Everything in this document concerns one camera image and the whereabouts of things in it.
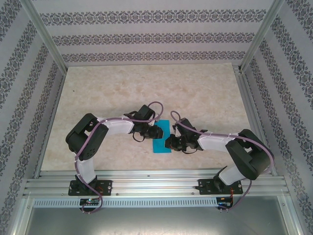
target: beige floor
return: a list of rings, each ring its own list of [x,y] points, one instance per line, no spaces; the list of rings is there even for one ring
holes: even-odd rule
[[[65,137],[86,113],[118,117],[157,100],[187,117],[197,129],[236,133],[249,128],[231,64],[71,67],[68,69],[42,170],[74,170]],[[157,105],[152,107],[160,111]],[[106,138],[94,157],[95,169],[220,168],[232,163],[227,153],[198,151],[154,154],[152,140],[131,135]]]

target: decorative border pattern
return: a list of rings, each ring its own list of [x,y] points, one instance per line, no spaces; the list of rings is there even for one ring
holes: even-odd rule
[[[5,102],[8,96],[13,81],[18,75],[18,71],[21,68],[22,62],[24,61],[28,50],[33,43],[37,30],[33,23],[29,21],[27,27],[25,28],[22,37],[19,39],[19,43],[16,45],[12,56],[5,67],[4,72],[1,74],[0,78],[0,109],[2,109],[2,104]]]
[[[22,5],[19,0],[7,0],[0,10],[0,42],[3,41],[11,23],[15,20]]]
[[[47,78],[47,81],[45,83],[45,87],[43,89],[43,93],[40,97],[40,101],[38,103],[35,116],[33,118],[32,124],[29,129],[29,133],[27,135],[26,143],[23,147],[23,151],[21,152],[21,156],[19,159],[19,163],[17,164],[14,177],[12,179],[12,183],[10,184],[10,190],[7,193],[7,197],[4,201],[4,207],[1,209],[1,223],[0,223],[0,234],[6,234],[6,229],[8,227],[9,221],[12,216],[13,207],[16,203],[16,198],[18,196],[19,190],[21,188],[22,179],[25,175],[25,171],[27,168],[28,160],[30,157],[30,154],[32,152],[33,144],[36,139],[37,132],[39,130],[39,126],[42,121],[42,117],[45,113],[45,108],[48,102],[48,98],[50,95],[50,92],[53,87],[53,83],[56,77],[58,71],[58,66],[55,62],[53,62],[52,67],[49,71],[49,75]]]
[[[0,147],[0,176],[3,175],[6,162],[8,161],[11,154],[11,149],[13,148],[13,144],[20,130],[20,126],[24,119],[26,110],[36,88],[37,81],[42,72],[47,57],[48,49],[45,44],[43,44],[39,50],[33,69],[30,71],[17,107],[14,110],[14,115],[10,120],[7,132],[4,134],[4,140],[2,141],[2,146]]]
[[[313,40],[313,7],[307,0],[287,0],[287,3],[307,32],[309,39]]]
[[[302,59],[300,52],[297,50],[297,47],[294,44],[294,41],[290,37],[290,34],[287,32],[283,22],[277,16],[271,29],[274,32],[279,45],[284,51],[285,56],[288,59],[289,65],[293,69],[293,73],[296,76],[304,95],[308,99],[308,102],[311,104],[310,107],[313,109],[313,80],[312,73],[306,67],[305,61]]]
[[[241,60],[245,51],[174,51],[62,54],[68,62],[159,61],[159,60]]]
[[[160,44],[160,43],[251,43],[254,33],[141,33],[53,36],[56,46]]]
[[[261,22],[266,10],[163,10],[41,13],[46,26],[76,24]]]
[[[250,67],[253,72],[255,81],[257,83],[257,86],[259,88],[263,103],[265,105],[265,109],[267,111],[268,118],[270,120],[272,130],[275,134],[276,141],[278,143],[278,147],[280,149],[280,153],[282,154],[283,160],[286,165],[287,172],[289,173],[289,177],[291,178],[291,184],[294,187],[294,192],[296,193],[296,197],[299,202],[299,206],[301,207],[301,212],[303,216],[305,217],[305,222],[308,224],[308,229],[310,233],[313,233],[313,209],[311,208],[311,203],[309,202],[309,196],[305,192],[305,187],[303,186],[303,180],[300,178],[300,173],[298,171],[297,165],[294,163],[294,158],[292,157],[292,153],[290,151],[288,142],[285,138],[284,131],[281,127],[280,120],[277,117],[276,110],[274,108],[273,102],[269,96],[267,87],[265,85],[263,76],[260,72],[260,68],[255,60],[253,58],[250,62]],[[250,83],[248,81],[249,88],[252,93],[252,89],[250,86]]]
[[[303,155],[306,157],[306,162],[310,166],[310,171],[313,171],[313,143],[310,140],[310,135],[308,134],[307,128],[304,126],[301,116],[298,113],[296,104],[293,102],[291,93],[288,91],[287,84],[284,81],[283,75],[280,72],[278,65],[270,51],[268,43],[263,40],[259,46],[259,49],[263,55],[263,58],[268,67],[269,73],[272,76],[273,82],[276,85],[277,92],[284,108],[286,109],[286,114],[290,120],[290,124],[293,126],[295,131],[295,136],[298,138],[301,150],[304,152]]]

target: metal panel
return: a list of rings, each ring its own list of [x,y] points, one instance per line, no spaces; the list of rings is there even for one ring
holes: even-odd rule
[[[34,208],[28,235],[284,235],[276,197],[249,197],[235,210],[213,207],[105,208],[92,215],[79,209]]]

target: enclosure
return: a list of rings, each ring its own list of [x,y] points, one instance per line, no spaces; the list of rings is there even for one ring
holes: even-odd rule
[[[311,4],[1,0],[0,234],[313,234]],[[195,187],[229,154],[156,154],[152,141],[114,135],[94,157],[111,195],[83,215],[82,197],[67,194],[67,134],[86,113],[119,117],[155,100],[170,126],[176,110],[197,130],[250,129],[275,167],[219,212],[217,195]]]

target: patterned wallpaper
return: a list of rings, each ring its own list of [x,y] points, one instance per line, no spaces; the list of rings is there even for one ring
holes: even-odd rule
[[[313,0],[285,1],[246,70],[305,234],[313,234],[312,26]]]
[[[68,66],[239,65],[272,0],[33,3]]]
[[[17,0],[0,0],[0,235],[32,178],[63,76]]]

